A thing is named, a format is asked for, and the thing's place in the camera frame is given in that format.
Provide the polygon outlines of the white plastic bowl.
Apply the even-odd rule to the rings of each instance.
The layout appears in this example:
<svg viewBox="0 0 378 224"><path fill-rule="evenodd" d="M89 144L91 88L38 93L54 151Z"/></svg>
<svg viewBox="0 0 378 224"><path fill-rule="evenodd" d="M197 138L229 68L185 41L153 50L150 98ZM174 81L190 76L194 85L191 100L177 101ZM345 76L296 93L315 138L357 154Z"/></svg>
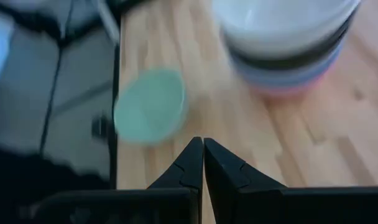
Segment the white plastic bowl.
<svg viewBox="0 0 378 224"><path fill-rule="evenodd" d="M332 36L361 0L212 0L228 45L252 57L291 57Z"/></svg>

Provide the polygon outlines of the pink plastic bowl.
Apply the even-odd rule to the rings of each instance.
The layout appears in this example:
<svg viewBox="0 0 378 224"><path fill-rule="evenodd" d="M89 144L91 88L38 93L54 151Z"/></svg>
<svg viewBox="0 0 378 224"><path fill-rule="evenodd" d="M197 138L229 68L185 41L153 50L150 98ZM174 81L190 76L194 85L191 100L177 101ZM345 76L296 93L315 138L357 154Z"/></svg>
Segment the pink plastic bowl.
<svg viewBox="0 0 378 224"><path fill-rule="evenodd" d="M271 98L286 98L295 95L300 95L303 92L306 92L312 89L313 87L317 86L319 82L322 81L324 76L329 72L329 70L330 68L327 68L321 73L319 73L315 78L312 78L310 81L299 84L294 87L264 88L259 86L251 86L250 89L253 92Z"/></svg>

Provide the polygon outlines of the dark gray plastic bowl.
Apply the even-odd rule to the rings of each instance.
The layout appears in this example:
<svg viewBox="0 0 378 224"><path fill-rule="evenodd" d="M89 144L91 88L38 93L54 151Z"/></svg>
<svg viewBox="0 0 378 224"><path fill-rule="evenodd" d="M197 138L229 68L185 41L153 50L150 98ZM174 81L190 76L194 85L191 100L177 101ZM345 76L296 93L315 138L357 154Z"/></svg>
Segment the dark gray plastic bowl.
<svg viewBox="0 0 378 224"><path fill-rule="evenodd" d="M355 10L331 37L328 37L316 47L313 47L298 55L273 60L261 59L240 53L238 50L234 49L231 44L227 44L227 52L233 59L237 59L245 65L259 67L266 70L288 70L309 65L330 54L341 43L356 14L357 8L355 8Z"/></svg>

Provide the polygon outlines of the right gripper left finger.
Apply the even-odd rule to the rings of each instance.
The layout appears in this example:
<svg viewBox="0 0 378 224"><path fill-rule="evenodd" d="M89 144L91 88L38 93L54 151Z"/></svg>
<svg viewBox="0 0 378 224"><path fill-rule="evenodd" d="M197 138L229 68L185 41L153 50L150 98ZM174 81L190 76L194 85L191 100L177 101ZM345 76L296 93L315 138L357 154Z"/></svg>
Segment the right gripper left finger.
<svg viewBox="0 0 378 224"><path fill-rule="evenodd" d="M200 224L203 141L194 137L147 189L81 190L53 195L37 224Z"/></svg>

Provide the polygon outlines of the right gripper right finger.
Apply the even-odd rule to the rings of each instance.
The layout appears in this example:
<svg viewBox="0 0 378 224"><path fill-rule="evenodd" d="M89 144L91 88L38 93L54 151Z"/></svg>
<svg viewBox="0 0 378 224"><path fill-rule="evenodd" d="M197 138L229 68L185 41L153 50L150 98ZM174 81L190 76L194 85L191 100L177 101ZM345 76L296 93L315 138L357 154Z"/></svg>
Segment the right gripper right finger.
<svg viewBox="0 0 378 224"><path fill-rule="evenodd" d="M378 224L378 187L287 187L206 138L216 224Z"/></svg>

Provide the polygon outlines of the green plastic bowl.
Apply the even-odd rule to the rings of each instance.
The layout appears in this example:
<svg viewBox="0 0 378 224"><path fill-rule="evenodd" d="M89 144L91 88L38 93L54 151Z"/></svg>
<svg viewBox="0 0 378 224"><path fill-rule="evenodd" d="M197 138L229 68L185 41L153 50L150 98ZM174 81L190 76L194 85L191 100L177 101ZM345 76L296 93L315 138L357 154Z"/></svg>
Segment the green plastic bowl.
<svg viewBox="0 0 378 224"><path fill-rule="evenodd" d="M157 144L183 126L188 113L183 75L170 68L144 70L118 94L114 128L132 144Z"/></svg>

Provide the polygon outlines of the lavender plastic bowl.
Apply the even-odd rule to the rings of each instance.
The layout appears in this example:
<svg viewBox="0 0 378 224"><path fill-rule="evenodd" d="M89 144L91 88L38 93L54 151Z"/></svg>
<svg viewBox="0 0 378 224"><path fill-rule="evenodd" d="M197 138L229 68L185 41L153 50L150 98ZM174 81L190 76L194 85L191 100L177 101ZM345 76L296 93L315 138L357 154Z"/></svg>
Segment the lavender plastic bowl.
<svg viewBox="0 0 378 224"><path fill-rule="evenodd" d="M237 56L230 56L231 65L245 82L267 88L295 86L319 77L336 61L346 38L340 40L327 56L299 68L289 70L267 70L243 62Z"/></svg>

